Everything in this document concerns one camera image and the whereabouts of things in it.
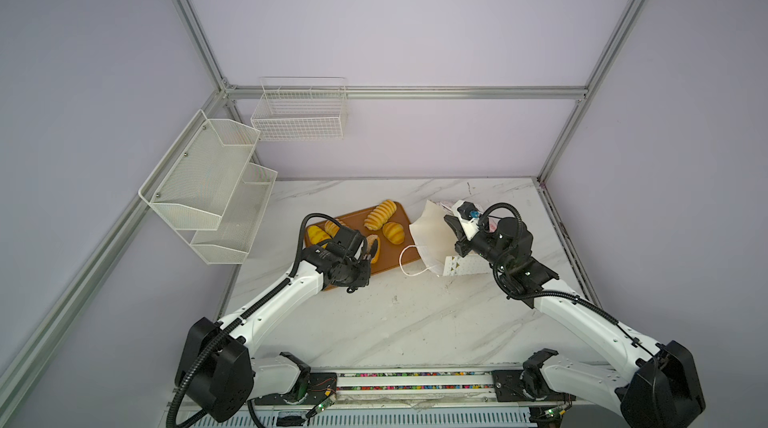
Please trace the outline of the sesame topped fake bread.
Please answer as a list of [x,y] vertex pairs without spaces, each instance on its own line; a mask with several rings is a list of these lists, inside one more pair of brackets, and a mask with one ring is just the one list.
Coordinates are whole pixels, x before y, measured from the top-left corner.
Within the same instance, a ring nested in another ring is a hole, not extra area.
[[366,237],[367,242],[367,254],[370,256],[370,263],[375,265],[380,257],[381,253],[381,241],[378,235],[369,235]]

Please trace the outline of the ridged long fake bread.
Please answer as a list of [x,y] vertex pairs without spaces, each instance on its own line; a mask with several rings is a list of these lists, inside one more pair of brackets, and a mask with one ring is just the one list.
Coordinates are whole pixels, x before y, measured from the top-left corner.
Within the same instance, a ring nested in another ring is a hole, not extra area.
[[365,218],[363,226],[372,232],[380,230],[397,211],[397,204],[385,200],[377,205]]

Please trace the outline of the cartoon animal paper bag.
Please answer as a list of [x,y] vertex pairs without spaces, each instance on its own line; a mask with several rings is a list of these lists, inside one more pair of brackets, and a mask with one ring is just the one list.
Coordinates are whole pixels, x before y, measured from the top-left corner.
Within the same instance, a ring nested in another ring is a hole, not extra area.
[[[489,263],[477,254],[459,256],[455,250],[456,235],[444,220],[453,215],[452,205],[446,202],[427,201],[421,216],[409,225],[412,242],[402,249],[398,265],[407,277],[431,272],[441,277],[480,275],[487,273]],[[417,271],[405,269],[404,256],[410,251],[418,253],[424,267]]]

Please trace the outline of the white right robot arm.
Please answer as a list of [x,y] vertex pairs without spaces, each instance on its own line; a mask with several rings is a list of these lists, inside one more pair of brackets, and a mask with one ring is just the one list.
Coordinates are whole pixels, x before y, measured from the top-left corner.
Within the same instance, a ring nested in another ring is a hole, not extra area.
[[533,237],[515,216],[491,226],[484,215],[447,215],[461,257],[480,256],[496,286],[558,322],[602,356],[604,367],[542,348],[523,364],[517,392],[531,400],[573,395],[620,415],[631,427],[688,427],[706,409],[692,353],[660,343],[578,295],[532,255]]

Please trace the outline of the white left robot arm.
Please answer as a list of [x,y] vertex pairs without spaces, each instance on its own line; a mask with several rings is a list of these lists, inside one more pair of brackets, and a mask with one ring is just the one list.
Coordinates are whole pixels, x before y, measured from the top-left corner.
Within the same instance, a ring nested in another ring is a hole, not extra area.
[[218,321],[196,322],[183,347],[166,426],[178,426],[185,398],[200,408],[183,421],[185,427],[206,416],[226,421],[265,396],[302,401],[310,391],[310,367],[289,352],[258,358],[259,347],[279,323],[323,289],[342,287],[353,293],[367,286],[380,250],[379,240],[341,225],[330,239],[300,243],[288,273],[244,307]]

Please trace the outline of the yellow fake bread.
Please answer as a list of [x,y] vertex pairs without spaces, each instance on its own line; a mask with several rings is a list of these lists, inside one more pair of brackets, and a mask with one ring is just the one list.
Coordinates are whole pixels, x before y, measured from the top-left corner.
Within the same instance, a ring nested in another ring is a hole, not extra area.
[[328,220],[324,225],[324,231],[331,237],[335,237],[338,232],[340,231],[341,227],[344,227],[345,224],[341,221],[330,221]]
[[393,245],[402,245],[405,241],[405,229],[397,222],[387,222],[383,225],[382,234]]
[[330,235],[318,226],[309,226],[307,228],[307,236],[309,245],[322,246],[324,243],[331,239]]

